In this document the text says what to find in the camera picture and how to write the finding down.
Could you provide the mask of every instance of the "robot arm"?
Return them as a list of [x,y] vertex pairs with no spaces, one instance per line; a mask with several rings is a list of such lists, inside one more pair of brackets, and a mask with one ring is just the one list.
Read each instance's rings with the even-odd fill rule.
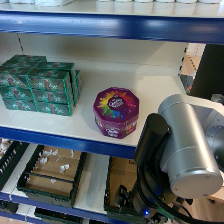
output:
[[212,152],[215,132],[206,134],[222,129],[221,109],[220,104],[183,95],[171,96],[160,105],[159,114],[171,130],[160,168],[168,173],[175,195],[199,198],[221,188],[223,180]]
[[158,114],[147,117],[134,155],[137,181],[130,196],[140,215],[151,218],[158,205],[172,214],[167,205],[177,196],[199,198],[221,188],[217,162],[224,163],[223,115],[221,104],[173,95],[161,103]]

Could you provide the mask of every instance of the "metal shelving unit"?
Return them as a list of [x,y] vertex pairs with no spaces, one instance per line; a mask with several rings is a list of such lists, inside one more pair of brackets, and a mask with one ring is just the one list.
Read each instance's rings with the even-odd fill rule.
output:
[[78,0],[63,7],[3,4],[0,5],[0,31],[224,43],[223,4],[218,7],[201,3],[190,7],[180,3],[153,2],[142,7],[135,2],[131,4],[126,3],[122,12],[116,10],[122,7],[117,2],[111,6],[96,4],[93,0]]
[[[120,4],[78,0],[63,7],[45,8],[4,3],[0,4],[0,32],[224,44],[224,3],[185,5],[129,2],[124,3],[128,6],[126,9],[119,10]],[[88,169],[85,170],[80,183],[83,187],[79,190],[73,209],[31,201],[25,194],[17,191],[18,176],[32,155],[34,144],[29,146],[0,192],[0,199],[118,223],[108,219],[103,210],[109,160],[107,155],[132,159],[147,115],[156,113],[166,97],[184,94],[184,89],[179,78],[174,76],[161,75],[158,78],[135,73],[127,75],[122,72],[119,73],[120,78],[114,79],[113,73],[100,70],[84,71],[82,85],[85,91],[71,118],[33,112],[24,116],[21,111],[7,111],[0,99],[0,137],[103,154],[93,154],[89,157]],[[141,116],[137,129],[122,140],[103,136],[94,123],[93,113],[90,113],[97,93],[111,85],[131,88],[140,99]],[[96,172],[99,173],[100,180],[91,179],[95,168],[98,169]],[[97,184],[100,186],[100,192],[97,192],[97,198],[91,198],[94,192],[88,194],[87,188],[91,185],[94,190]],[[21,220],[21,217],[23,216],[18,214],[10,218]],[[27,216],[27,221],[35,221],[32,214]]]
[[[102,135],[92,112],[98,92],[111,86],[132,89],[140,100],[141,116],[136,131],[124,139]],[[108,71],[83,71],[82,88],[84,91],[72,117],[36,112],[25,112],[24,116],[24,111],[7,110],[0,99],[1,137],[133,159],[148,114],[157,113],[166,97],[185,94],[179,77],[119,73],[114,78],[113,72]]]

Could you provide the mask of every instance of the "white shelf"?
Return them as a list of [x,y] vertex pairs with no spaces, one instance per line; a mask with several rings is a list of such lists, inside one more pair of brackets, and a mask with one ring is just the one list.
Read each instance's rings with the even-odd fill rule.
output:
[[0,4],[2,11],[48,12],[48,13],[84,13],[113,15],[147,15],[175,17],[223,18],[224,3],[220,4],[183,4],[183,3],[138,3],[138,2],[99,2],[78,0],[60,7],[40,7],[34,4]]
[[[103,136],[95,124],[93,114],[94,101],[99,92],[109,87],[130,89],[140,100],[140,112],[136,131],[124,139]],[[161,102],[173,94],[185,94],[179,77],[98,70],[82,71],[81,97],[72,117],[7,110],[2,99],[0,99],[0,126],[18,131],[26,130],[135,147],[146,117],[150,113],[157,113]],[[80,145],[78,150],[82,151],[82,145]]]

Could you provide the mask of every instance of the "metal bar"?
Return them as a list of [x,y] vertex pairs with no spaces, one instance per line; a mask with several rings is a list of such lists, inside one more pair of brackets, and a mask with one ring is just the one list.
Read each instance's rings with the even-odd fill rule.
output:
[[133,159],[135,152],[135,147],[133,146],[110,144],[5,127],[0,127],[0,137],[127,159]]
[[224,19],[0,11],[0,32],[224,44]]
[[24,172],[24,174],[33,175],[33,176],[37,176],[37,177],[44,177],[44,178],[48,178],[48,179],[54,179],[54,180],[58,180],[58,181],[62,181],[62,182],[70,183],[70,184],[73,184],[73,182],[74,182],[74,181],[64,180],[64,179],[57,178],[57,177],[50,177],[50,176],[42,175],[42,174],[38,174],[38,173]]

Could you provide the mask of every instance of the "green box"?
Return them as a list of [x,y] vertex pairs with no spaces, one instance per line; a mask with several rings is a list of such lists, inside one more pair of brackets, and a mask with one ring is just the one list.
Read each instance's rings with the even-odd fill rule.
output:
[[37,66],[39,69],[50,69],[69,72],[70,82],[76,80],[75,64],[62,62],[40,62]]
[[65,92],[52,92],[52,91],[43,91],[32,89],[33,98],[36,101],[45,102],[45,103],[60,103],[60,104],[69,104],[73,101],[72,89],[68,89],[66,94]]
[[42,208],[36,208],[34,215],[51,224],[82,224],[82,218]]
[[79,88],[81,86],[81,72],[80,70],[75,70],[75,80],[76,80],[76,85]]
[[72,116],[74,111],[73,100],[70,102],[70,104],[43,103],[36,101],[36,105],[39,112],[48,114]]
[[74,106],[77,105],[77,103],[79,101],[79,98],[80,98],[80,88],[76,89],[75,91],[74,91],[74,88],[73,88]]
[[[28,198],[30,200],[44,202],[44,203],[48,203],[51,205],[54,204],[54,205],[59,205],[59,206],[63,206],[63,207],[73,208],[87,153],[82,152],[82,153],[80,153],[79,159],[78,158],[74,159],[74,160],[77,160],[76,172],[75,172],[74,177],[72,177],[72,180],[70,179],[71,181],[68,181],[66,174],[64,175],[63,179],[61,179],[61,178],[57,178],[58,175],[55,176],[54,172],[51,172],[51,173],[46,172],[45,173],[44,170],[43,170],[43,172],[39,172],[39,174],[38,174],[38,172],[35,172],[36,163],[40,159],[40,157],[43,156],[43,151],[46,150],[46,148],[47,148],[47,146],[43,146],[43,145],[37,146],[30,161],[27,163],[26,168],[24,169],[23,173],[21,174],[21,176],[18,180],[17,189],[19,191],[23,191],[28,196]],[[61,150],[65,151],[66,149],[58,148],[57,150],[60,153]],[[79,154],[78,152],[74,151],[74,157],[78,154]],[[60,156],[60,157],[58,155],[56,155],[56,157],[63,159],[66,157],[66,155],[64,156],[64,154],[63,154],[63,156]],[[46,183],[46,181],[47,181],[50,184],[51,179],[54,179],[54,180],[56,180],[56,183],[61,183],[64,186],[66,184],[69,184],[69,186],[71,186],[71,188],[68,187],[70,193],[69,193],[69,195],[62,194],[62,192],[60,192],[60,194],[59,194],[58,191],[60,191],[60,190],[63,191],[64,190],[63,188],[57,189],[57,191],[53,193],[51,191],[50,185],[49,185],[50,188],[48,190],[43,189],[41,187],[32,188],[31,183],[30,183],[30,178],[34,178],[34,177],[41,179],[43,181],[42,183],[44,183],[44,182]]]
[[3,98],[8,110],[37,111],[33,100],[16,100]]
[[10,61],[46,62],[47,58],[46,56],[16,54],[10,59]]
[[0,94],[2,98],[33,100],[32,92],[30,89],[24,89],[16,86],[0,86]]
[[2,66],[10,68],[35,68],[38,64],[39,62],[8,60]]
[[30,88],[47,91],[61,91],[66,94],[71,87],[69,80],[69,73],[65,71],[33,69],[28,74]]
[[31,70],[31,67],[0,67],[0,86],[17,86],[21,88],[29,88],[26,77]]
[[13,141],[0,159],[0,190],[3,189],[29,143]]

